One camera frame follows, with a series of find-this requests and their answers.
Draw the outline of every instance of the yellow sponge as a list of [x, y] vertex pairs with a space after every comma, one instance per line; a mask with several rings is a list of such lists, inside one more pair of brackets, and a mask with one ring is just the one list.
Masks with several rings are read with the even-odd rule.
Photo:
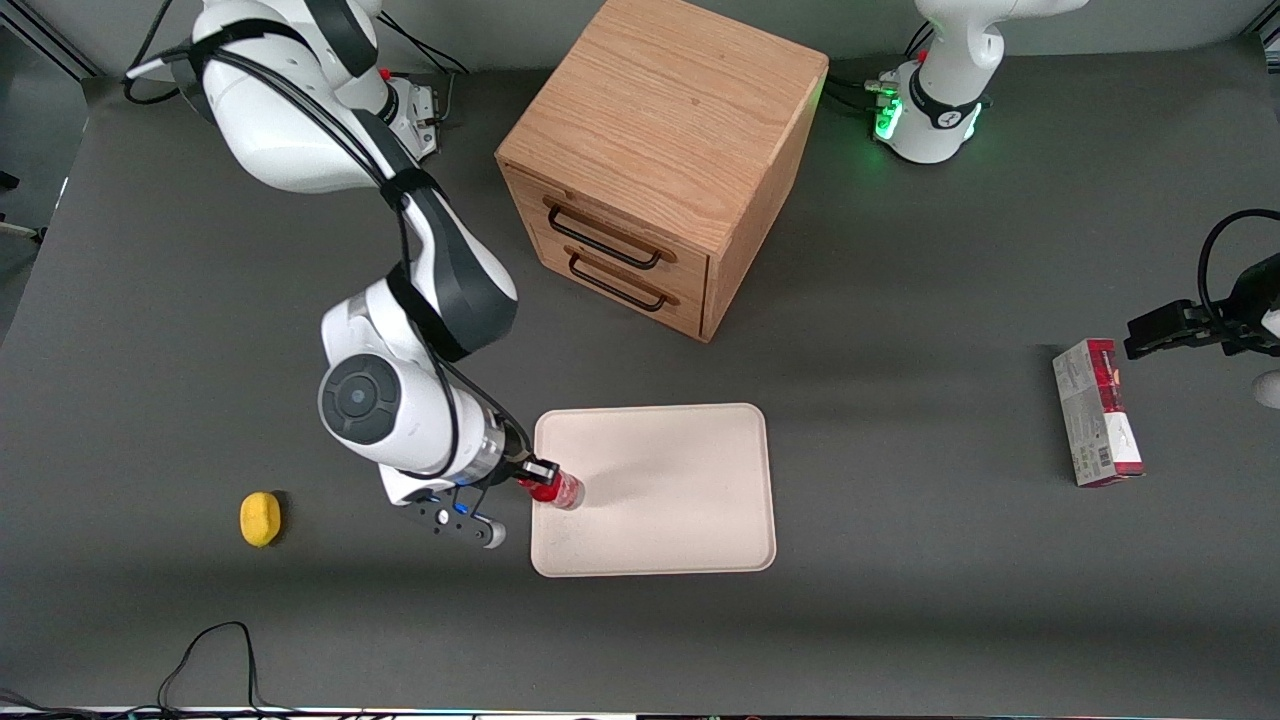
[[253, 547], [271, 544], [280, 534], [280, 501], [269, 492], [250, 493], [241, 502], [241, 534]]

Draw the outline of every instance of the product box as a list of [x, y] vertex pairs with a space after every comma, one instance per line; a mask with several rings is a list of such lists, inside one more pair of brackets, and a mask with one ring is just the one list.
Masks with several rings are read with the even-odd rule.
[[1112, 340], [1082, 341], [1053, 359], [1075, 484], [1097, 488], [1142, 475], [1142, 456], [1120, 401]]

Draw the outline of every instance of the black cable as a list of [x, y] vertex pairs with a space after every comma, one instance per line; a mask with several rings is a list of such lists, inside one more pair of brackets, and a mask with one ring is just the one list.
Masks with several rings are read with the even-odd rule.
[[507, 413], [506, 407], [503, 407], [502, 405], [499, 405], [498, 401], [494, 400], [488, 392], [485, 392], [484, 389], [481, 389], [480, 386], [477, 386], [474, 382], [471, 382], [471, 378], [463, 375], [462, 370], [458, 370], [457, 368], [454, 368], [452, 363], [449, 363], [448, 360], [440, 360], [440, 363], [443, 363], [444, 368], [449, 370], [449, 374], [452, 374], [454, 378], [457, 378], [458, 380], [461, 380], [462, 384], [467, 386], [467, 389], [470, 389], [472, 393], [475, 393], [481, 400], [484, 400], [485, 404], [489, 405], [490, 410], [493, 410], [498, 415], [502, 415], [503, 419], [506, 419], [508, 423], [511, 423], [512, 429], [515, 429], [516, 434], [520, 436], [520, 442], [524, 443], [525, 450], [527, 450], [529, 452], [534, 451], [534, 443], [529, 439], [529, 433], [525, 432], [524, 425], [521, 425], [520, 421], [516, 420], [515, 415], [512, 415], [511, 413]]
[[435, 59], [435, 55], [439, 55], [439, 56], [444, 58], [445, 60], [453, 63], [458, 68], [458, 70], [462, 70], [466, 74], [471, 74], [471, 70], [467, 69], [466, 65], [463, 65], [462, 63], [460, 63], [458, 59], [454, 58], [453, 55], [449, 55], [448, 53], [445, 53], [443, 50], [439, 50], [436, 47], [431, 47], [430, 45], [422, 42], [421, 40], [413, 37], [412, 35], [410, 35], [408, 31], [404, 29], [403, 27], [401, 27], [401, 24], [398, 22], [396, 22], [396, 18], [390, 17], [390, 14], [388, 14], [385, 10], [381, 14], [378, 15], [378, 22], [380, 22], [384, 26], [387, 26], [387, 27], [392, 28], [393, 31], [396, 31], [396, 33], [399, 35], [401, 37], [403, 37], [404, 40], [408, 40], [410, 42], [412, 42], [413, 46], [417, 47], [419, 53], [426, 55], [426, 59], [431, 60], [431, 64], [434, 64], [442, 73], [449, 73], [449, 72], [456, 72], [456, 70], [447, 69], [444, 65], [440, 64], [439, 60]]
[[227, 50], [215, 50], [210, 54], [210, 56], [244, 72], [274, 90], [284, 97], [285, 101], [292, 104], [294, 109], [314, 122], [316, 127], [324, 131], [324, 133], [328, 135], [334, 142], [337, 142], [338, 146], [342, 147], [357, 165], [360, 165], [360, 168], [378, 187], [381, 187], [387, 182], [387, 178], [378, 169], [378, 163], [374, 160], [372, 155], [364, 149], [355, 133], [334, 118], [329, 110], [316, 102], [314, 97], [293, 85], [293, 82], [288, 78], [266, 65]]
[[[146, 58], [147, 50], [151, 49], [151, 42], [155, 41], [155, 38], [156, 38], [156, 32], [159, 32], [159, 29], [160, 29], [160, 23], [164, 22], [165, 14], [169, 13], [169, 5], [173, 5], [173, 0], [164, 0], [163, 3], [160, 3], [160, 9], [156, 10], [156, 17], [152, 18], [151, 27], [147, 28], [147, 35], [142, 40], [142, 46], [138, 47], [138, 53], [136, 55], [133, 55], [133, 61], [129, 63], [131, 68], [138, 67], [138, 63], [142, 61], [142, 58]], [[175, 87], [175, 88], [173, 88], [173, 90], [170, 90], [168, 92], [163, 92], [160, 95], [156, 95], [155, 97], [134, 97], [133, 96], [133, 83], [134, 82], [136, 82], [134, 78], [128, 78], [128, 77], [124, 78], [124, 99], [128, 100], [129, 102], [133, 102], [134, 105], [155, 105], [157, 102], [164, 102], [165, 100], [169, 100], [170, 97], [175, 97], [178, 95], [178, 92], [180, 92]]]
[[915, 41], [919, 40], [920, 42], [924, 42], [924, 40], [928, 37], [928, 33], [924, 33], [924, 37], [920, 37], [920, 33], [929, 27], [931, 27], [929, 20], [924, 20], [923, 23], [920, 23], [920, 27], [915, 28], [915, 35], [911, 36], [910, 41], [908, 41], [906, 50], [902, 50], [902, 55], [908, 58], [911, 56], [911, 50], [915, 47]]
[[191, 660], [191, 653], [196, 650], [196, 646], [200, 643], [200, 641], [209, 633], [228, 626], [239, 628], [241, 633], [244, 635], [244, 650], [248, 665], [248, 683], [246, 693], [248, 707], [251, 707], [257, 714], [259, 717], [278, 717], [282, 720], [287, 720], [285, 716], [278, 712], [273, 712], [270, 708], [280, 708], [280, 710], [287, 710], [289, 712], [305, 715], [306, 712], [302, 710], [298, 710], [296, 707], [289, 707], [287, 705], [270, 702], [265, 697], [262, 697], [262, 692], [259, 687], [259, 679], [257, 679], [257, 656], [253, 652], [253, 639], [250, 635], [248, 626], [244, 625], [244, 623], [241, 623], [239, 620], [228, 620], [227, 623], [210, 625], [209, 628], [201, 630], [195, 638], [192, 638], [192, 641], [187, 644], [187, 650], [183, 651], [182, 653], [182, 660], [178, 661], [178, 665], [173, 669], [173, 671], [170, 671], [169, 675], [166, 675], [165, 679], [160, 682], [160, 687], [156, 688], [155, 703], [138, 705], [128, 710], [102, 714], [83, 707], [50, 707], [40, 705], [8, 688], [0, 688], [0, 702], [6, 702], [14, 706], [29, 707], [31, 710], [35, 710], [38, 714], [41, 714], [40, 715], [41, 720], [58, 720], [58, 719], [123, 720], [146, 710], [155, 710], [156, 715], [165, 720], [177, 720], [184, 717], [210, 717], [210, 716], [243, 717], [244, 712], [219, 714], [207, 711], [187, 711], [169, 705], [169, 689], [173, 685], [173, 682], [177, 680], [178, 676], [182, 674], [182, 671], [187, 667], [187, 662]]
[[[396, 213], [396, 219], [399, 223], [401, 229], [401, 266], [404, 269], [404, 279], [408, 281], [410, 286], [413, 284], [413, 270], [410, 263], [408, 251], [408, 227], [404, 224], [404, 209], [401, 208]], [[453, 386], [449, 384], [449, 379], [444, 377], [444, 368], [442, 365], [448, 365], [444, 359], [435, 354], [435, 348], [431, 343], [422, 341], [422, 347], [426, 348], [426, 356], [431, 361], [431, 368], [435, 370], [435, 377], [440, 382], [440, 389], [444, 391], [444, 402], [449, 407], [449, 425], [453, 427], [453, 432], [449, 437], [449, 454], [440, 465], [440, 469], [434, 473], [413, 473], [412, 477], [420, 480], [434, 480], [436, 478], [443, 478], [445, 473], [449, 471], [449, 466], [458, 457], [458, 436], [462, 434], [458, 427], [458, 407], [453, 400]]]
[[[175, 53], [168, 54], [166, 58], [168, 58], [168, 60], [173, 60], [173, 59], [177, 59], [180, 55], [182, 55], [182, 51], [175, 51]], [[369, 174], [369, 177], [374, 181], [374, 183], [379, 188], [381, 188], [381, 187], [384, 187], [387, 184], [387, 182], [388, 182], [389, 178], [384, 177], [384, 174], [378, 169], [378, 163], [374, 160], [372, 155], [370, 155], [367, 152], [367, 150], [365, 150], [365, 147], [355, 137], [355, 135], [351, 132], [351, 129], [347, 128], [346, 126], [343, 126], [337, 118], [333, 117], [332, 113], [329, 113], [329, 110], [326, 110], [323, 105], [320, 105], [314, 97], [311, 97], [310, 95], [307, 95], [306, 92], [303, 92], [292, 81], [289, 81], [288, 78], [285, 78], [280, 73], [273, 70], [271, 68], [268, 68], [268, 67], [265, 67], [265, 65], [262, 65], [262, 64], [260, 64], [260, 63], [257, 63], [255, 60], [251, 60], [251, 59], [248, 59], [248, 58], [246, 58], [243, 55], [238, 55], [236, 53], [230, 53], [228, 50], [223, 50], [223, 49], [214, 50], [212, 53], [210, 53], [210, 58], [212, 60], [221, 61], [221, 63], [225, 63], [228, 65], [232, 65], [232, 67], [234, 67], [234, 68], [244, 72], [246, 74], [253, 77], [259, 82], [262, 82], [268, 87], [270, 87], [273, 91], [275, 91], [278, 95], [280, 95], [280, 97], [283, 97], [285, 101], [288, 101], [289, 104], [292, 104], [298, 111], [301, 111], [312, 123], [315, 123], [316, 127], [319, 127], [325, 135], [328, 135], [330, 140], [333, 140], [335, 143], [338, 143], [338, 146], [342, 147], [351, 156], [352, 161], [355, 161], [366, 174]], [[408, 247], [408, 228], [407, 228], [406, 222], [404, 222], [404, 210], [403, 210], [403, 206], [397, 209], [396, 218], [397, 218], [397, 223], [399, 224], [399, 234], [401, 234], [401, 261], [402, 261], [403, 268], [404, 268], [406, 279], [410, 282], [410, 284], [412, 284], [412, 282], [413, 282], [413, 277], [412, 277], [412, 261], [411, 261], [412, 259], [411, 259], [411, 252], [410, 252], [410, 247]], [[457, 451], [458, 451], [458, 443], [460, 443], [460, 436], [461, 436], [461, 429], [458, 427], [458, 409], [457, 409], [457, 405], [456, 405], [454, 398], [453, 398], [452, 386], [451, 386], [451, 383], [448, 380], [448, 377], [445, 375], [445, 369], [448, 369], [449, 373], [452, 373], [463, 384], [466, 384], [467, 388], [471, 389], [475, 395], [477, 395], [485, 402], [488, 402], [490, 405], [490, 407], [495, 413], [503, 415], [512, 424], [512, 427], [516, 429], [517, 434], [520, 436], [521, 441], [525, 443], [526, 448], [529, 448], [530, 451], [532, 451], [532, 445], [529, 441], [529, 434], [520, 425], [520, 423], [517, 423], [516, 419], [502, 407], [502, 405], [499, 405], [486, 392], [484, 392], [483, 389], [480, 389], [466, 375], [463, 375], [460, 370], [457, 370], [457, 368], [453, 368], [453, 365], [451, 365], [444, 359], [442, 359], [439, 355], [436, 355], [435, 348], [433, 348], [430, 343], [428, 343], [428, 342], [424, 341], [422, 346], [426, 348], [426, 354], [428, 354], [428, 357], [429, 357], [429, 360], [431, 363], [433, 369], [435, 370], [436, 379], [439, 380], [442, 388], [444, 389], [444, 397], [445, 397], [445, 402], [447, 402], [448, 409], [449, 409], [449, 420], [451, 420], [452, 430], [453, 432], [451, 433], [451, 438], [449, 438], [449, 454], [448, 454], [448, 459], [444, 462], [444, 465], [438, 471], [435, 471], [435, 473], [429, 473], [429, 474], [415, 473], [413, 477], [420, 478], [420, 479], [436, 479], [436, 478], [442, 478], [442, 477], [444, 477], [444, 474], [448, 471], [449, 466], [453, 465], [454, 460], [457, 459]], [[179, 664], [179, 667], [175, 669], [175, 673], [178, 673], [180, 670], [182, 670], [182, 667], [180, 667], [180, 664]]]
[[1208, 315], [1210, 324], [1213, 325], [1213, 329], [1217, 331], [1219, 334], [1230, 338], [1231, 342], [1245, 350], [1270, 355], [1271, 352], [1261, 343], [1244, 337], [1243, 333], [1234, 328], [1229, 328], [1226, 320], [1222, 319], [1222, 314], [1219, 313], [1217, 307], [1212, 301], [1210, 301], [1208, 297], [1208, 258], [1213, 251], [1213, 243], [1217, 242], [1217, 237], [1222, 234], [1222, 231], [1225, 231], [1228, 225], [1243, 218], [1267, 218], [1271, 220], [1280, 220], [1280, 211], [1267, 210], [1265, 208], [1252, 208], [1249, 210], [1238, 210], [1219, 220], [1219, 223], [1213, 225], [1213, 229], [1208, 232], [1208, 237], [1204, 238], [1204, 245], [1201, 247], [1199, 263], [1196, 265], [1196, 291], [1199, 293], [1201, 305], [1204, 306], [1204, 313]]
[[97, 720], [100, 715], [92, 710], [79, 708], [79, 707], [49, 707], [40, 705], [28, 700], [22, 693], [12, 691], [9, 688], [0, 688], [0, 702], [6, 702], [13, 706], [29, 707], [31, 710], [45, 712], [50, 716], [60, 717], [86, 717], [91, 720]]
[[[369, 155], [367, 151], [364, 150], [364, 146], [360, 145], [360, 142], [351, 133], [351, 131], [347, 129], [346, 126], [339, 123], [338, 119], [334, 118], [333, 114], [329, 113], [323, 105], [316, 102], [314, 97], [298, 90], [298, 87], [292, 82], [289, 82], [288, 78], [265, 65], [250, 60], [248, 58], [225, 50], [215, 50], [211, 54], [211, 58], [219, 61], [224, 61], [232, 67], [236, 67], [248, 73], [250, 76], [268, 85], [268, 87], [271, 87], [273, 90], [279, 92], [282, 97], [292, 102], [300, 111], [302, 111], [317, 127], [320, 127], [320, 129], [323, 129], [326, 135], [329, 135], [329, 137], [334, 140], [334, 142], [342, 146], [352, 156], [352, 160], [360, 164], [365, 169], [365, 172], [369, 173], [369, 176], [374, 179], [378, 187], [383, 187], [387, 183], [389, 178], [383, 177], [383, 174], [375, 169], [376, 168], [375, 160], [372, 159], [371, 155]], [[344, 135], [348, 142], [343, 142], [338, 137], [339, 133]], [[410, 282], [410, 284], [412, 284], [413, 283], [412, 261], [408, 247], [408, 228], [406, 227], [404, 223], [403, 206], [397, 209], [396, 219], [397, 223], [399, 224], [401, 263], [404, 269], [406, 279]], [[444, 465], [440, 466], [440, 469], [434, 473], [413, 473], [412, 475], [419, 479], [433, 480], [436, 478], [443, 478], [445, 473], [448, 473], [449, 466], [452, 466], [453, 461], [457, 459], [461, 430], [458, 427], [458, 409], [457, 404], [453, 400], [452, 386], [449, 384], [449, 380], [444, 374], [444, 366], [442, 365], [444, 364], [444, 360], [436, 355], [435, 348], [433, 348], [430, 343], [424, 341], [422, 346], [426, 348], [426, 355], [428, 359], [431, 361], [433, 369], [435, 370], [435, 377], [439, 380], [442, 388], [444, 389], [444, 400], [449, 409], [449, 421], [453, 430], [449, 437], [449, 454]]]
[[870, 111], [870, 110], [876, 109], [872, 105], [863, 105], [860, 102], [854, 102], [852, 100], [850, 100], [847, 97], [841, 97], [840, 95], [836, 95], [835, 92], [832, 92], [832, 88], [829, 88], [829, 87], [823, 88], [823, 91], [822, 91], [822, 99], [823, 100], [835, 100], [836, 102], [840, 102], [841, 105], [844, 105], [846, 108], [852, 108], [854, 110], [860, 110], [860, 111]]
[[924, 33], [924, 37], [922, 37], [919, 42], [916, 42], [910, 50], [908, 50], [906, 56], [910, 58], [911, 55], [919, 53], [919, 50], [924, 47], [924, 44], [928, 42], [931, 37], [933, 37], [933, 26], [929, 26], [929, 32]]
[[257, 656], [253, 653], [253, 638], [250, 637], [248, 626], [244, 623], [241, 623], [239, 620], [228, 620], [225, 623], [218, 623], [216, 625], [210, 625], [204, 630], [201, 630], [198, 634], [196, 634], [196, 637], [192, 638], [192, 641], [187, 644], [187, 650], [182, 653], [182, 660], [178, 661], [178, 665], [174, 666], [173, 671], [169, 673], [169, 675], [160, 682], [160, 687], [156, 688], [155, 703], [166, 712], [178, 710], [172, 705], [169, 705], [168, 702], [170, 685], [173, 685], [173, 682], [178, 679], [178, 675], [182, 674], [183, 669], [187, 667], [187, 661], [191, 660], [191, 653], [196, 650], [196, 646], [205, 635], [215, 630], [230, 626], [239, 628], [241, 633], [244, 635], [244, 651], [248, 660], [248, 684], [246, 692], [248, 706], [266, 716], [279, 716], [279, 715], [268, 711], [264, 706], [279, 707], [282, 710], [288, 710], [292, 712], [302, 712], [301, 710], [297, 710], [294, 707], [288, 707], [285, 705], [269, 702], [266, 698], [262, 697], [262, 693], [257, 685]]

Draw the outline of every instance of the green light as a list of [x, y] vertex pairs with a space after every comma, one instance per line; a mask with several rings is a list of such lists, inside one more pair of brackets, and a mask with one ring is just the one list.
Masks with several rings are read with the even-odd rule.
[[969, 140], [973, 137], [973, 128], [978, 127], [978, 115], [982, 114], [982, 102], [973, 109], [973, 119], [969, 120], [969, 129], [964, 131], [964, 138]]
[[876, 118], [876, 135], [881, 140], [893, 137], [893, 131], [897, 128], [897, 119], [901, 115], [902, 100], [895, 97], [888, 105], [881, 109], [879, 115]]

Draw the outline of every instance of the drawer handle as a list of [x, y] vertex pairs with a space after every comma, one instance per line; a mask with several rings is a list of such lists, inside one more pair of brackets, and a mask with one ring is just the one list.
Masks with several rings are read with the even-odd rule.
[[581, 260], [581, 259], [582, 259], [582, 256], [579, 255], [577, 252], [575, 252], [573, 256], [568, 259], [568, 272], [573, 273], [575, 278], [584, 279], [588, 283], [590, 283], [590, 284], [593, 284], [593, 286], [603, 290], [604, 292], [608, 292], [613, 297], [617, 297], [618, 300], [622, 300], [625, 302], [630, 302], [631, 305], [635, 305], [636, 307], [644, 310], [645, 313], [657, 313], [658, 310], [662, 309], [663, 305], [667, 304], [667, 296], [666, 295], [659, 295], [658, 300], [655, 300], [654, 302], [645, 302], [644, 300], [640, 300], [639, 297], [635, 297], [632, 295], [627, 295], [626, 292], [622, 292], [621, 290], [613, 287], [612, 284], [609, 284], [609, 283], [607, 283], [607, 282], [604, 282], [602, 279], [593, 278], [591, 275], [589, 275], [589, 274], [584, 273], [582, 270], [577, 269], [577, 261]]
[[562, 225], [558, 222], [556, 222], [556, 218], [559, 217], [559, 210], [561, 210], [559, 205], [553, 205], [552, 211], [547, 214], [547, 223], [552, 225], [552, 229], [554, 229], [561, 234], [572, 237], [573, 240], [581, 242], [588, 247], [599, 250], [600, 252], [604, 252], [605, 255], [613, 258], [614, 260], [618, 260], [620, 263], [626, 263], [627, 265], [631, 265], [632, 268], [637, 268], [640, 270], [652, 270], [653, 266], [657, 265], [658, 260], [662, 258], [662, 252], [657, 251], [654, 251], [653, 256], [649, 258], [648, 260], [639, 260], [636, 258], [627, 255], [626, 252], [618, 252], [617, 250], [609, 247], [608, 245], [604, 245], [598, 240], [591, 240], [585, 234], [577, 232], [576, 229]]

